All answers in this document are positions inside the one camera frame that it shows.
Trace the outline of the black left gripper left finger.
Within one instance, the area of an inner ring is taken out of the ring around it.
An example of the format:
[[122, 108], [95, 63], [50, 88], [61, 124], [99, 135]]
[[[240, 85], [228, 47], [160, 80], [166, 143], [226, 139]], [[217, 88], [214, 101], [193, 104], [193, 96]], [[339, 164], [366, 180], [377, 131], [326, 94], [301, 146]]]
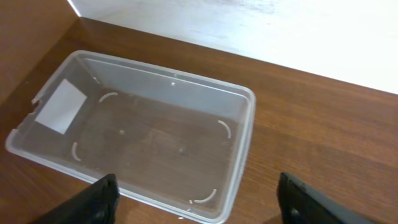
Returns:
[[117, 178], [108, 174], [33, 224], [114, 224], [120, 198]]

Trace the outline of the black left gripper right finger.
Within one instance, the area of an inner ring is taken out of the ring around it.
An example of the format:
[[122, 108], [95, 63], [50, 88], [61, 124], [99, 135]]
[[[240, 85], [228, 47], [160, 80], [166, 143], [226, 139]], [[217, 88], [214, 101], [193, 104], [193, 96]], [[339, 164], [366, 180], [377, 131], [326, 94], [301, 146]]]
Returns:
[[373, 224], [288, 172], [280, 173], [277, 198], [283, 224]]

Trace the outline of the clear plastic bin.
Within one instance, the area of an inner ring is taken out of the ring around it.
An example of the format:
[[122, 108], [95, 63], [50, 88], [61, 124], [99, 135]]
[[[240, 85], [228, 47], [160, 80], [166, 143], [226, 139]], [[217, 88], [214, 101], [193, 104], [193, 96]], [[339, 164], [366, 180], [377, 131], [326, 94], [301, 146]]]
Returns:
[[225, 222], [251, 142], [243, 86], [85, 50], [71, 53], [6, 138], [18, 156], [200, 223]]

